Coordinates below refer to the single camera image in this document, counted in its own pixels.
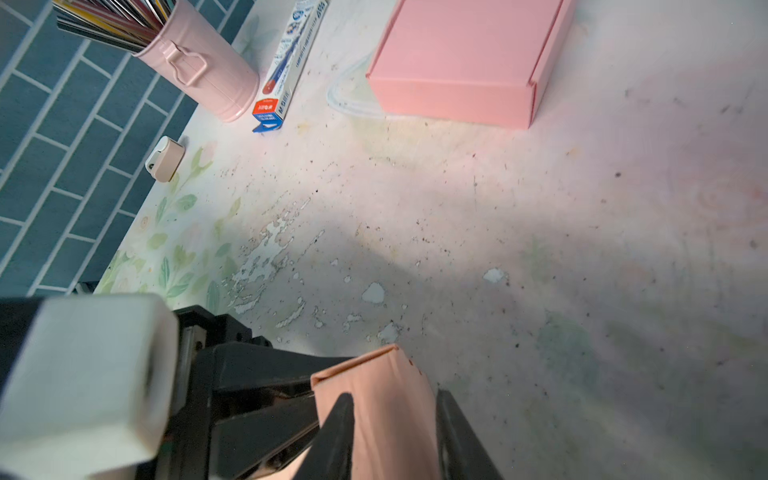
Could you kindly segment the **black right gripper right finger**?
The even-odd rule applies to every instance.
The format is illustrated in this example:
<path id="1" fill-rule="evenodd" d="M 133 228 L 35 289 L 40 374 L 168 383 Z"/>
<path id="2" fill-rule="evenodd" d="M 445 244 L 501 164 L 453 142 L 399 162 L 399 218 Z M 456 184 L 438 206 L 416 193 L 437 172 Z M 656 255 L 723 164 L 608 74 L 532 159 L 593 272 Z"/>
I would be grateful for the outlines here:
<path id="1" fill-rule="evenodd" d="M 436 435 L 442 479 L 502 479 L 454 396 L 443 389 L 436 396 Z"/>

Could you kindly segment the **pink cardboard box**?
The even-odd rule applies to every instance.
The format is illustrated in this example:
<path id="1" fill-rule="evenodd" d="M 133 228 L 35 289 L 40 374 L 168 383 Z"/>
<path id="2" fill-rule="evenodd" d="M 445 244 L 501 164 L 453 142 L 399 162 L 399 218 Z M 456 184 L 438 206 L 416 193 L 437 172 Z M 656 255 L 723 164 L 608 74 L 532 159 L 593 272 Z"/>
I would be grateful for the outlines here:
<path id="1" fill-rule="evenodd" d="M 575 7 L 571 0 L 400 1 L 366 78 L 388 114 L 527 129 Z"/>

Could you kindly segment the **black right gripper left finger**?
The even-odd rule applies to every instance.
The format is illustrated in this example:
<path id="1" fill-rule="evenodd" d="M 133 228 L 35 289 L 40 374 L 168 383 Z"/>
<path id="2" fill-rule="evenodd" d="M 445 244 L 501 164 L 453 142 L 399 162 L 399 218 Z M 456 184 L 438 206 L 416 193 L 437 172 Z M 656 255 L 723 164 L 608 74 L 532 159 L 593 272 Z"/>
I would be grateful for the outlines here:
<path id="1" fill-rule="evenodd" d="M 354 400 L 345 392 L 337 398 L 293 479 L 351 479 L 354 430 Z"/>

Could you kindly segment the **tan cardboard box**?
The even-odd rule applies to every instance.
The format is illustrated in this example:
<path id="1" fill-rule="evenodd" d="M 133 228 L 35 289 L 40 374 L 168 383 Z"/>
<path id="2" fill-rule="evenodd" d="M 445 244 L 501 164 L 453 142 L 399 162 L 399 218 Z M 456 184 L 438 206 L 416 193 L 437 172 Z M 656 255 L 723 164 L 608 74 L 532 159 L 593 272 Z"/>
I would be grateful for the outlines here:
<path id="1" fill-rule="evenodd" d="M 354 400 L 351 479 L 439 479 L 436 395 L 397 345 L 387 345 L 311 376 L 319 427 L 337 398 Z M 293 479 L 310 447 L 274 479 Z"/>

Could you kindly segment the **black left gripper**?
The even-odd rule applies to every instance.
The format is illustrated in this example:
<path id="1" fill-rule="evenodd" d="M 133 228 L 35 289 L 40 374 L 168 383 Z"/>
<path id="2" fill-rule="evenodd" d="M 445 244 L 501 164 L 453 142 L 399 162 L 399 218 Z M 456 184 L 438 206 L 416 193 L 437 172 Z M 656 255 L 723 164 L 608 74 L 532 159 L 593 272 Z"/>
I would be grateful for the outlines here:
<path id="1" fill-rule="evenodd" d="M 174 314 L 181 333 L 171 417 L 157 457 L 134 477 L 248 479 L 285 469 L 319 431 L 315 398 L 266 407 L 264 389 L 305 384 L 351 357 L 272 348 L 231 315 L 199 305 Z"/>

